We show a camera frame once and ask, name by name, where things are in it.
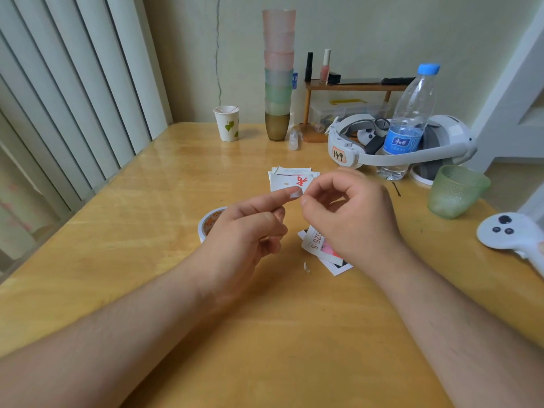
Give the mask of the white card with pink print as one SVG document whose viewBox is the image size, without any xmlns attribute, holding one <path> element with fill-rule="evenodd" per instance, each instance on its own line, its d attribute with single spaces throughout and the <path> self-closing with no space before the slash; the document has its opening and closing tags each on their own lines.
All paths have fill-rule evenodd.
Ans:
<svg viewBox="0 0 544 408">
<path fill-rule="evenodd" d="M 327 242 L 324 235 L 312 226 L 298 233 L 302 239 L 302 248 L 306 252 L 318 257 L 320 260 L 332 264 L 335 268 L 348 264 Z"/>
</svg>

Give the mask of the clear plastic storage box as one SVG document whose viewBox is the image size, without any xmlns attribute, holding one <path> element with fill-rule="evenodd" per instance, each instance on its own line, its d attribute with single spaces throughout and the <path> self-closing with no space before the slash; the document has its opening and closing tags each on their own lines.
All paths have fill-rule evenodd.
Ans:
<svg viewBox="0 0 544 408">
<path fill-rule="evenodd" d="M 310 104 L 308 124 L 318 133 L 324 133 L 336 118 L 340 121 L 356 114 L 383 118 L 387 116 L 390 106 L 389 102 L 371 103 L 361 99 L 316 100 Z"/>
</svg>

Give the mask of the stack of coloured plastic cups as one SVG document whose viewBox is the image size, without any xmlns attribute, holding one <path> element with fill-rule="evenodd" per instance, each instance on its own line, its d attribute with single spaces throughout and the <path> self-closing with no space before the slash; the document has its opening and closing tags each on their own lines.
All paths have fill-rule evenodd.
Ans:
<svg viewBox="0 0 544 408">
<path fill-rule="evenodd" d="M 296 11 L 262 11 L 264 40 L 264 120 L 271 141 L 288 132 L 293 92 Z"/>
</svg>

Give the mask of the white paper cup green leaf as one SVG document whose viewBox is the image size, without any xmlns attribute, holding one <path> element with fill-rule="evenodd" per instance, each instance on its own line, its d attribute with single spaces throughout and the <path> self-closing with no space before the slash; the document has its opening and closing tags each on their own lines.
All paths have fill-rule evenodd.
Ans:
<svg viewBox="0 0 544 408">
<path fill-rule="evenodd" d="M 239 138 L 239 107 L 219 106 L 214 109 L 214 115 L 223 142 L 237 141 Z"/>
</svg>

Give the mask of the person's right forearm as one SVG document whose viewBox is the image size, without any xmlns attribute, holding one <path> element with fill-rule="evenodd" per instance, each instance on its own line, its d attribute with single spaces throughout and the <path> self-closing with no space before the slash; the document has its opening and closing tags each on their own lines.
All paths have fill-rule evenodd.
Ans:
<svg viewBox="0 0 544 408">
<path fill-rule="evenodd" d="M 544 408 L 544 350 L 405 245 L 365 271 L 399 313 L 455 408 Z"/>
</svg>

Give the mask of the person's left hand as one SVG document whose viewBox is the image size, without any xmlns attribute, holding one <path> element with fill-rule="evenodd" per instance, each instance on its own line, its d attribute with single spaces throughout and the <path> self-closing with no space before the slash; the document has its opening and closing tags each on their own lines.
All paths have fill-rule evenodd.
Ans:
<svg viewBox="0 0 544 408">
<path fill-rule="evenodd" d="M 301 188 L 292 186 L 228 206 L 190 258 L 200 293 L 206 298 L 219 298 L 240 290 L 252 278 L 262 258 L 281 249 L 284 236 L 242 240 L 234 229 L 235 219 L 257 213 L 272 213 L 274 209 L 302 195 Z"/>
</svg>

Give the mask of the white adhesive tape roll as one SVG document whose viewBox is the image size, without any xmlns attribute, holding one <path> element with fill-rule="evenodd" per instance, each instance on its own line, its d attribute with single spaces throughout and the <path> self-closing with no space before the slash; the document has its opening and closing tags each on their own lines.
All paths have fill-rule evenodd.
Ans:
<svg viewBox="0 0 544 408">
<path fill-rule="evenodd" d="M 213 228 L 214 224 L 216 223 L 217 219 L 221 216 L 222 212 L 226 210 L 225 207 L 220 207 L 217 209 L 214 209 L 210 212 L 208 212 L 199 222 L 197 231 L 198 236 L 200 239 L 200 243 L 202 244 L 208 234 L 210 233 L 211 229 Z"/>
</svg>

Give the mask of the white card black corner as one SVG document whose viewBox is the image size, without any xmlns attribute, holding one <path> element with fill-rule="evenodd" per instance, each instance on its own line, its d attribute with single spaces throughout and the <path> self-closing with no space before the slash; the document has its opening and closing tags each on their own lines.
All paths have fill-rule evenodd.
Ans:
<svg viewBox="0 0 544 408">
<path fill-rule="evenodd" d="M 353 268 L 353 266 L 350 264 L 350 263 L 347 263 L 346 261 L 343 261 L 343 264 L 342 266 L 339 266 L 339 265 L 336 265 L 332 262 L 329 262 L 327 260 L 323 260 L 321 258 L 318 259 L 324 267 L 326 267 L 331 274 L 333 274 L 334 276 L 338 276 L 350 269 Z"/>
</svg>

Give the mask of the small wooden shelf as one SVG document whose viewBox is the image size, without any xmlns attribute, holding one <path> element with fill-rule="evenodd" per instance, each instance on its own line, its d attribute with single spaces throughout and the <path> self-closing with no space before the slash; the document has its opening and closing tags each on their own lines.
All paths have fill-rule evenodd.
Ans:
<svg viewBox="0 0 544 408">
<path fill-rule="evenodd" d="M 302 140 L 305 143 L 326 143 L 327 137 L 324 133 L 315 131 L 313 127 L 309 125 L 309 111 L 311 96 L 313 91 L 377 91 L 385 92 L 384 102 L 389 102 L 391 93 L 394 91 L 404 91 L 408 87 L 408 84 L 321 84 L 319 80 L 312 79 L 305 82 L 305 105 L 304 105 L 304 117 L 303 122 L 299 124 Z"/>
</svg>

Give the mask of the white wooden frame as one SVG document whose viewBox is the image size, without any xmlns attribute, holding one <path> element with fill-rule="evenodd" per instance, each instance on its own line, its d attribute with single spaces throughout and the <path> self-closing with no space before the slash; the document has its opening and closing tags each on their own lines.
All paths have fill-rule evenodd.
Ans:
<svg viewBox="0 0 544 408">
<path fill-rule="evenodd" d="M 478 150 L 467 168 L 494 163 L 544 165 L 544 0 L 488 95 L 472 130 Z"/>
</svg>

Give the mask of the person's left forearm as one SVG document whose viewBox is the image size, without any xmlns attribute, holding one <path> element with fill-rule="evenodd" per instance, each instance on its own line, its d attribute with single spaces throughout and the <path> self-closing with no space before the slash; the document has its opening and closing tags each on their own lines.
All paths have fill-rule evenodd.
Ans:
<svg viewBox="0 0 544 408">
<path fill-rule="evenodd" d="M 235 267 L 190 257 L 0 359 L 0 408 L 117 408 L 209 311 Z"/>
</svg>

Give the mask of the clear water bottle blue cap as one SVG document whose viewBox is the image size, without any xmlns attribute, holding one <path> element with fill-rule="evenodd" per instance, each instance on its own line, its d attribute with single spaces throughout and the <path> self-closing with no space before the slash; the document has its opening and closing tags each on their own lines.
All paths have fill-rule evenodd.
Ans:
<svg viewBox="0 0 544 408">
<path fill-rule="evenodd" d="M 422 63 L 417 76 L 400 97 L 395 108 L 380 156 L 415 152 L 436 104 L 438 63 Z"/>
</svg>

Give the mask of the white VR headset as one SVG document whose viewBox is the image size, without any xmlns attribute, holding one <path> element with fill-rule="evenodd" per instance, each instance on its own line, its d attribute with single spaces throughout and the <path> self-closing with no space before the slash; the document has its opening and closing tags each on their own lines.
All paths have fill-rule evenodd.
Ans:
<svg viewBox="0 0 544 408">
<path fill-rule="evenodd" d="M 408 166 L 415 180 L 432 185 L 442 166 L 460 165 L 477 151 L 475 137 L 464 123 L 452 116 L 435 115 L 427 123 L 415 151 L 379 155 L 389 127 L 390 120 L 369 114 L 342 120 L 336 117 L 325 131 L 329 156 L 339 166 L 352 169 Z"/>
</svg>

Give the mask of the green frosted glass cup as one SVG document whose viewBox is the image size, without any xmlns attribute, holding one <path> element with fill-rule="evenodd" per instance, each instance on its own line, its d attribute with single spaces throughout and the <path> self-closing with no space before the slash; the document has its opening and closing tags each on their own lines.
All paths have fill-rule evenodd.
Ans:
<svg viewBox="0 0 544 408">
<path fill-rule="evenodd" d="M 460 165 L 444 165 L 433 181 L 427 208 L 443 219 L 455 219 L 490 187 L 490 179 L 480 172 Z"/>
</svg>

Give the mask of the white vertical blinds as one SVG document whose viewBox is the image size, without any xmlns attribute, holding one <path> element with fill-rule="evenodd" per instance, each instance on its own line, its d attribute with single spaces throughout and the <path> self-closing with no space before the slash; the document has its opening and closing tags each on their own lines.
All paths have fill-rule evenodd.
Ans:
<svg viewBox="0 0 544 408">
<path fill-rule="evenodd" d="M 0 0 L 0 283 L 172 123 L 143 0 Z"/>
</svg>

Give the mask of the white paper slip red print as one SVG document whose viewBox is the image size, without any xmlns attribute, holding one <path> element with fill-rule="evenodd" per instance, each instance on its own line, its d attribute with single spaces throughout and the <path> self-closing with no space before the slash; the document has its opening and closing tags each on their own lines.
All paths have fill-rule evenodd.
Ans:
<svg viewBox="0 0 544 408">
<path fill-rule="evenodd" d="M 281 175 L 279 173 L 268 172 L 270 191 L 274 192 L 280 189 L 297 186 L 304 193 L 309 184 L 320 176 L 319 172 L 304 172 L 298 175 Z"/>
</svg>

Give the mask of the person's right hand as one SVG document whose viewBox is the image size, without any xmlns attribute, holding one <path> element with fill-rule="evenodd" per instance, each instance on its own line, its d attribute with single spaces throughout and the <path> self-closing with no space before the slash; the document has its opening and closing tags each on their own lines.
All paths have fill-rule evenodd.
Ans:
<svg viewBox="0 0 544 408">
<path fill-rule="evenodd" d="M 349 198 L 336 212 L 317 213 L 318 197 Z M 363 173 L 340 167 L 314 179 L 300 198 L 304 219 L 344 260 L 371 273 L 392 263 L 387 248 L 403 251 L 390 194 Z"/>
</svg>

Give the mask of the white VR controller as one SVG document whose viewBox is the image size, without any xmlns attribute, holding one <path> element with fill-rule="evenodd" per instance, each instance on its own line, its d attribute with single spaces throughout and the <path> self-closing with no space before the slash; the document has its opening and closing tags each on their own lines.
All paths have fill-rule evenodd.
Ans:
<svg viewBox="0 0 544 408">
<path fill-rule="evenodd" d="M 486 247 L 518 254 L 544 279 L 544 231 L 528 216 L 514 212 L 495 214 L 478 226 L 476 235 Z"/>
</svg>

